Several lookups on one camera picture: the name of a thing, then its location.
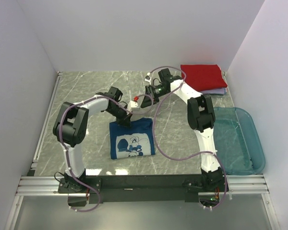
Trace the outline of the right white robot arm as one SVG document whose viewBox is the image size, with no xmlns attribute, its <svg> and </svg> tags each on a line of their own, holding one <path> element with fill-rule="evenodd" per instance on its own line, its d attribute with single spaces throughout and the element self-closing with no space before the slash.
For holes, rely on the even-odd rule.
<svg viewBox="0 0 288 230">
<path fill-rule="evenodd" d="M 161 104 L 159 98 L 164 96 L 167 99 L 172 94 L 177 95 L 187 105 L 187 121 L 189 127 L 195 132 L 199 144 L 200 152 L 192 154 L 184 158 L 173 158 L 164 153 L 158 144 L 156 144 L 159 152 L 166 158 L 173 161 L 184 161 L 192 157 L 201 156 L 201 182 L 194 186 L 200 187 L 206 191 L 212 191 L 222 182 L 225 182 L 226 173 L 217 158 L 217 150 L 214 142 L 214 123 L 216 116 L 212 99 L 210 96 L 204 95 L 191 86 L 185 80 L 187 75 L 181 71 L 183 78 L 174 76 L 168 68 L 161 69 L 158 72 L 160 83 L 153 85 L 151 72 L 147 73 L 145 80 L 150 81 L 145 86 L 145 96 L 141 103 L 141 108 L 146 108 L 154 104 L 158 104 L 156 109 L 152 130 L 155 129 L 156 117 Z"/>
</svg>

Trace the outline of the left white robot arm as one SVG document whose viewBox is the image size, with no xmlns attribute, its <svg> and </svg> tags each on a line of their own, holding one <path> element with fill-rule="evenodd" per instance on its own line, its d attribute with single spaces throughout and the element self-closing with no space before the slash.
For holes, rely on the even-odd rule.
<svg viewBox="0 0 288 230">
<path fill-rule="evenodd" d="M 108 92 L 98 92 L 92 98 L 78 103 L 64 102 L 53 127 L 63 149 L 65 160 L 64 182 L 74 192 L 82 192 L 88 187 L 82 159 L 81 143 L 86 136 L 88 118 L 100 112 L 108 112 L 116 118 L 119 125 L 129 127 L 133 110 L 137 102 L 130 101 L 120 105 L 123 93 L 115 87 Z"/>
</svg>

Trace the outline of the blue t shirt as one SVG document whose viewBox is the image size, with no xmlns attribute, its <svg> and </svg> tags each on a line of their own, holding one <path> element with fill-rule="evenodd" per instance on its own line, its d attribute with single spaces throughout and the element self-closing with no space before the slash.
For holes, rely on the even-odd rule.
<svg viewBox="0 0 288 230">
<path fill-rule="evenodd" d="M 155 155 L 152 132 L 153 120 L 141 118 L 131 122 L 131 127 L 109 124 L 110 157 L 113 160 Z"/>
</svg>

